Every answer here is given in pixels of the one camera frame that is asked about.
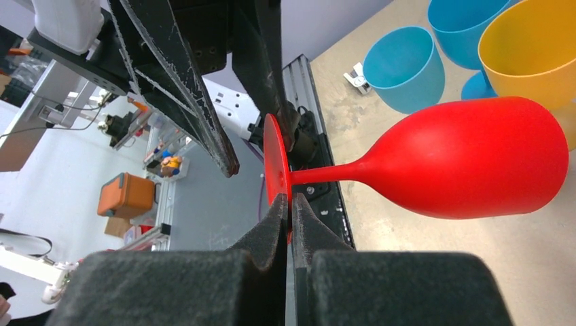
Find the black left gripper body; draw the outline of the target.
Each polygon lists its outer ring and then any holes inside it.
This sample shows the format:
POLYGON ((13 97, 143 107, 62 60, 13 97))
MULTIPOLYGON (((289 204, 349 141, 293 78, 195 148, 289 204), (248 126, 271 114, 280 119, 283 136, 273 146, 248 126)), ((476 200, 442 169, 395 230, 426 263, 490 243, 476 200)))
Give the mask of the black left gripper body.
POLYGON ((203 75, 224 69, 232 51, 234 2, 170 0, 183 39, 203 75))

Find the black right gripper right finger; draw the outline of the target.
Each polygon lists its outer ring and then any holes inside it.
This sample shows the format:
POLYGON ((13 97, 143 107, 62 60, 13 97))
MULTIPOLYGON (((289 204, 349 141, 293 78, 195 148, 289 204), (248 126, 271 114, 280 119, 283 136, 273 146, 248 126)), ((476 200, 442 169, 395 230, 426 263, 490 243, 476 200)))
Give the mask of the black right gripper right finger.
POLYGON ((492 272, 461 252, 356 251, 292 201, 298 325, 511 325, 492 272))

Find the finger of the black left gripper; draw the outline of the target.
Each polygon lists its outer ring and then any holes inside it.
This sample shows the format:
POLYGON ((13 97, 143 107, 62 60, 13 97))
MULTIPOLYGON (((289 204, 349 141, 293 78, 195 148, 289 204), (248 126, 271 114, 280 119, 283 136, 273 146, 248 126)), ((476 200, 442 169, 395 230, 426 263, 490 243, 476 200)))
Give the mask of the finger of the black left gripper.
POLYGON ((232 69, 263 116, 273 115, 286 150, 298 124, 283 81, 281 2, 235 1, 232 69))
POLYGON ((212 157, 225 177, 240 163, 168 1, 110 1, 132 89, 212 157))

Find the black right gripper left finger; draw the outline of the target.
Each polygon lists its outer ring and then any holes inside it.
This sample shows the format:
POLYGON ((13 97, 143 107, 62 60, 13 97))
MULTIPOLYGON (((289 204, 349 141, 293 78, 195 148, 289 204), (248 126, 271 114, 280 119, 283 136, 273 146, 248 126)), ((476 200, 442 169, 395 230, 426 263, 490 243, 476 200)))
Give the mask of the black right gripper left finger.
POLYGON ((222 251, 89 255, 49 325, 283 325, 288 201, 222 251))

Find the teal wine glass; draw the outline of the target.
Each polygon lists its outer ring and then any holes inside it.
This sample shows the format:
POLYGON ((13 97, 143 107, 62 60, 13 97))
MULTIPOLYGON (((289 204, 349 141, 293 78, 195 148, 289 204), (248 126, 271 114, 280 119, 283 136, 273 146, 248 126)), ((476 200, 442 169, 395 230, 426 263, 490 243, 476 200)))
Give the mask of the teal wine glass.
POLYGON ((420 26, 401 27, 380 38, 365 56, 363 74, 391 109, 404 114, 437 104, 446 83, 434 38, 420 26))

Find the red plastic wine glass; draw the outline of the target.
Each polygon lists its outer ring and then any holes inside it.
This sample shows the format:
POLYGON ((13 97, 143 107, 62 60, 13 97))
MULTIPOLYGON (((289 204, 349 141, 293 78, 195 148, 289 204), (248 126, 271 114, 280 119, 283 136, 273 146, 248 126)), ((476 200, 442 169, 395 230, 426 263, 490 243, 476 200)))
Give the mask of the red plastic wine glass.
POLYGON ((561 192, 569 152, 559 123, 541 105, 505 97, 435 105, 392 123, 365 116, 367 130, 333 131, 335 166, 289 171, 277 123, 267 118, 267 200, 295 187, 342 181, 362 249, 422 244, 451 224, 534 213, 561 192))

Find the blue plastic wine glass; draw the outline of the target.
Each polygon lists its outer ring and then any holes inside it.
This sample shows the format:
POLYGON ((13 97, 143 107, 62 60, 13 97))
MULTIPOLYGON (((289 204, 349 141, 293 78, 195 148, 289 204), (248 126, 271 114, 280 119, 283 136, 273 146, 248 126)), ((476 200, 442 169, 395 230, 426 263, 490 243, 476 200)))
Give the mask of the blue plastic wine glass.
POLYGON ((476 72, 461 90, 463 100, 495 97, 480 62, 478 45, 487 26, 509 7, 511 0, 432 0, 427 18, 444 54, 456 65, 476 72))

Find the yellow plastic wine glass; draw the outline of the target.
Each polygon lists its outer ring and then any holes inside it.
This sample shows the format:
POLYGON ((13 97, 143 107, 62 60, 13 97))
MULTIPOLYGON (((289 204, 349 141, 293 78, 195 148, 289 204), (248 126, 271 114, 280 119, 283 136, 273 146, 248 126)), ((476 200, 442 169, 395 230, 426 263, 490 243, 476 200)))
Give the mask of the yellow plastic wine glass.
POLYGON ((499 96, 543 105, 575 149, 575 2, 520 1, 480 37, 480 62, 499 96))

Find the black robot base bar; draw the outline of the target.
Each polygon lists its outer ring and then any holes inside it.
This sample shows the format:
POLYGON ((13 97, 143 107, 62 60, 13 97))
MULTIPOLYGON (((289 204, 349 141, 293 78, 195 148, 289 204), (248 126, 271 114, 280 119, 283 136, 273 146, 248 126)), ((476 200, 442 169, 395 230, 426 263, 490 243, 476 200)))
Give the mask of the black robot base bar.
MULTIPOLYGON (((288 155, 290 167, 304 170, 332 165, 334 158, 325 134, 321 106, 307 57, 302 54, 290 62, 283 69, 283 79, 289 101, 301 116, 298 125, 299 139, 288 155)), ((310 203, 307 213, 318 217, 319 224, 328 228, 331 235, 353 248, 355 244, 339 184, 319 183, 313 188, 312 195, 308 194, 308 188, 304 185, 296 188, 310 203)), ((279 226, 270 236, 272 242, 259 245, 252 253, 255 258, 258 258, 261 252, 266 254, 266 278, 269 286, 262 300, 273 305, 266 310, 266 314, 275 317, 275 325, 307 325, 308 321, 304 318, 306 282, 302 277, 302 269, 294 266, 296 260, 293 258, 293 247, 288 243, 287 230, 291 219, 287 211, 289 207, 287 202, 271 206, 264 223, 278 221, 279 226)))

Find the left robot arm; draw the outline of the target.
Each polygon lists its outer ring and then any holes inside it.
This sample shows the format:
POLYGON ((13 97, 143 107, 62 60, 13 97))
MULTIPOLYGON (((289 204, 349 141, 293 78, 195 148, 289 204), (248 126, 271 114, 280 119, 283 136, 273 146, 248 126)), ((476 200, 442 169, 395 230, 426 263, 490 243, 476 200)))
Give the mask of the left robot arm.
POLYGON ((274 116, 286 146, 298 116, 282 74, 279 1, 110 1, 133 93, 212 157, 240 164, 228 138, 249 140, 274 116))

